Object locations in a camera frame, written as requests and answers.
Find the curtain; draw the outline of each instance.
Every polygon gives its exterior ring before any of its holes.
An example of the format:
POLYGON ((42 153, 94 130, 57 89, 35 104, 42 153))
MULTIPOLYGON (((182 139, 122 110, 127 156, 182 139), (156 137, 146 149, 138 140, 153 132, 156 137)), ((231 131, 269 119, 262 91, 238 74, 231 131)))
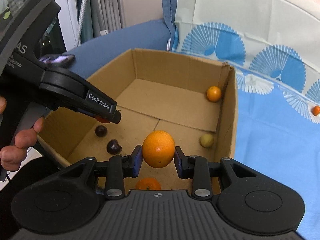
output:
POLYGON ((93 22, 97 20, 100 34, 106 34, 125 27, 122 0, 91 0, 94 13, 93 22))
MULTIPOLYGON (((80 15, 81 2, 82 0, 77 0, 78 20, 80 15)), ((90 0, 87 0, 84 11, 83 25, 81 29, 81 44, 93 38, 94 36, 92 28, 91 3, 90 0)))

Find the cardboard box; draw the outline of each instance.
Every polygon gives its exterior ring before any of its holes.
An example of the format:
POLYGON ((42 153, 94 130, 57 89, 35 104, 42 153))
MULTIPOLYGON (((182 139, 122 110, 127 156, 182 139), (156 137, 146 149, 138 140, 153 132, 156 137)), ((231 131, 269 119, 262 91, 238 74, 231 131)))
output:
MULTIPOLYGON (((208 161, 234 155, 238 116, 235 69, 203 58, 164 51, 129 50, 99 69, 88 81, 118 102, 122 119, 106 124, 108 134, 99 138, 95 119, 65 108, 48 115, 39 134, 43 147, 60 163, 68 166, 85 157, 107 161, 107 143, 116 139, 123 154, 131 154, 153 130, 165 130, 185 155, 200 155, 208 161), (206 91, 218 86, 222 99, 209 102, 206 91), (215 143, 206 149, 199 138, 206 132, 215 143)), ((125 189, 135 188, 138 180, 156 178, 162 189, 191 190, 192 180, 178 178, 174 162, 162 169, 142 163, 137 178, 126 178, 125 189)), ((99 179, 104 187, 105 178, 99 179)))

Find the smartphone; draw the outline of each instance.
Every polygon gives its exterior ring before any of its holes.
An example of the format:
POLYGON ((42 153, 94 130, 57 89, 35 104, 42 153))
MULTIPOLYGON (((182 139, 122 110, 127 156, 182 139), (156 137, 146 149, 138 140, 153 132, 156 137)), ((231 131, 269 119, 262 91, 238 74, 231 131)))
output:
POLYGON ((72 54, 47 54, 42 56, 39 60, 47 65, 68 68, 75 58, 76 56, 72 54))

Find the tangerine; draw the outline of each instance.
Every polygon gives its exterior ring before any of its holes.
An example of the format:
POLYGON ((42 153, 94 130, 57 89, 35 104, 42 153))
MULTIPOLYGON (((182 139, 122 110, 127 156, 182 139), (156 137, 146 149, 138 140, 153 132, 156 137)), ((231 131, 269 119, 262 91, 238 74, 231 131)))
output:
POLYGON ((172 136, 165 131, 153 131, 142 144, 144 161, 152 168, 163 168, 172 160, 175 144, 172 136))
POLYGON ((101 118, 101 117, 99 117, 99 116, 96 116, 95 118, 96 118, 96 120, 97 120, 98 122, 101 122, 101 123, 110 123, 109 120, 103 119, 103 118, 101 118))
POLYGON ((207 98, 211 102, 218 102, 221 98, 221 90, 216 86, 212 86, 207 90, 207 98))
POLYGON ((312 109, 312 113, 313 113, 314 116, 317 116, 318 114, 320 114, 320 106, 315 106, 312 109))
POLYGON ((160 183, 154 178, 144 178, 137 182, 136 189, 140 190, 161 190, 160 183))

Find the crosshair logo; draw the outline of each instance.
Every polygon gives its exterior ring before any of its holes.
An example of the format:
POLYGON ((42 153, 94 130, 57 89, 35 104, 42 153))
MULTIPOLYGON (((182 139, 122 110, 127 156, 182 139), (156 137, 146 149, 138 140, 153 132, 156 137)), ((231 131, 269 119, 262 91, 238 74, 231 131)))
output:
POLYGON ((160 192, 157 192, 157 193, 154 194, 154 196, 155 196, 156 198, 160 198, 160 197, 163 196, 163 194, 161 194, 160 192))

